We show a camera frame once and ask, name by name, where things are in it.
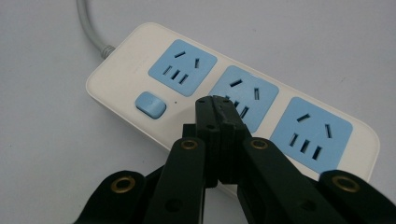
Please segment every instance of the cable strain relief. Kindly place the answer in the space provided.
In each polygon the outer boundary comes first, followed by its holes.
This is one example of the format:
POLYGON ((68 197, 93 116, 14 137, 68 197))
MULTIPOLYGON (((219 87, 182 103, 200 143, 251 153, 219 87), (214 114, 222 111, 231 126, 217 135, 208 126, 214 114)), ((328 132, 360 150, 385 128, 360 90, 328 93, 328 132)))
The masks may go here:
POLYGON ((107 45, 104 49, 102 49, 100 55, 102 56, 103 59, 106 59, 108 57, 108 55, 110 55, 113 51, 114 51, 113 46, 111 45, 107 45))

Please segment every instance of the white background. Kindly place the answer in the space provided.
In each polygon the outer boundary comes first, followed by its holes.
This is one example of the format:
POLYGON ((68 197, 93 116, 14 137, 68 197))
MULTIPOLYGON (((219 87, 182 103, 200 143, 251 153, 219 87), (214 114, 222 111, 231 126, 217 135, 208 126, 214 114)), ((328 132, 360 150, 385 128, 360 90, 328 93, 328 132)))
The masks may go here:
MULTIPOLYGON (((370 184, 396 203, 396 1, 88 6, 114 46, 158 22, 366 122, 381 141, 370 184)), ((0 223, 71 223, 108 175, 164 164, 165 150, 85 91, 101 62, 75 1, 1 1, 0 223)), ((205 223, 246 223, 237 200, 218 189, 206 196, 205 223)))

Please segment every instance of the white power strip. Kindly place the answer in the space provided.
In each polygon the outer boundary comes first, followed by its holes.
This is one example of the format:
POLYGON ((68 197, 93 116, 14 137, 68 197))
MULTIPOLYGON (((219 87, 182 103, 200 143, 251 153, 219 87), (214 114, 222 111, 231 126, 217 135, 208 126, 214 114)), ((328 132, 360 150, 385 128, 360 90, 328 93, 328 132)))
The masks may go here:
POLYGON ((304 174, 338 169, 369 180, 379 152, 363 122, 156 23, 145 23, 92 73, 90 96, 170 149, 197 99, 235 102, 253 136, 272 140, 304 174))

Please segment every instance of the blue power outlet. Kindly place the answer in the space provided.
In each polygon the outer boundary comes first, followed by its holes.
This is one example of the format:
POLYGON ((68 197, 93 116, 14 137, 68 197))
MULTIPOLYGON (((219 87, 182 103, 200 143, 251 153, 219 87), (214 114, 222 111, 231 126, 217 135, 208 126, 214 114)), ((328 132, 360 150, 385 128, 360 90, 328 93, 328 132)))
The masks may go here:
POLYGON ((183 40, 175 40, 148 74, 174 91, 191 96, 218 59, 183 40))
POLYGON ((223 96, 236 107, 242 121, 255 133, 275 100, 279 88, 236 66, 229 66, 209 95, 223 96))
POLYGON ((321 174, 337 168, 351 133, 348 121, 294 97, 270 140, 283 153, 321 174))

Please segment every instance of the white plastic casing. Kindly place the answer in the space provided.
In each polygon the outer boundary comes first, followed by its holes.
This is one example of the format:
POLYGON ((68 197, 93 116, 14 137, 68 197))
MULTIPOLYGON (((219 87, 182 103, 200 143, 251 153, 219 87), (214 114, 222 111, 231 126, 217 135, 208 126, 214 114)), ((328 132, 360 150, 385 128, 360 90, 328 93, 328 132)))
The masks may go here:
MULTIPOLYGON (((173 143, 181 137, 183 124, 195 122, 195 101, 208 95, 230 65, 236 65, 279 88, 275 101, 254 136, 270 138, 290 99, 301 97, 352 124, 353 131, 337 169, 369 180, 379 152, 379 140, 365 123, 156 23, 145 23, 136 28, 92 73, 87 81, 87 91, 101 105, 170 150, 173 143), (189 97, 148 75, 150 67, 176 39, 184 40, 218 59, 201 85, 189 97), (153 93, 166 103, 166 110, 158 119, 152 119, 136 108, 134 101, 144 91, 153 93)), ((319 174, 290 160, 304 175, 318 179, 319 174)))

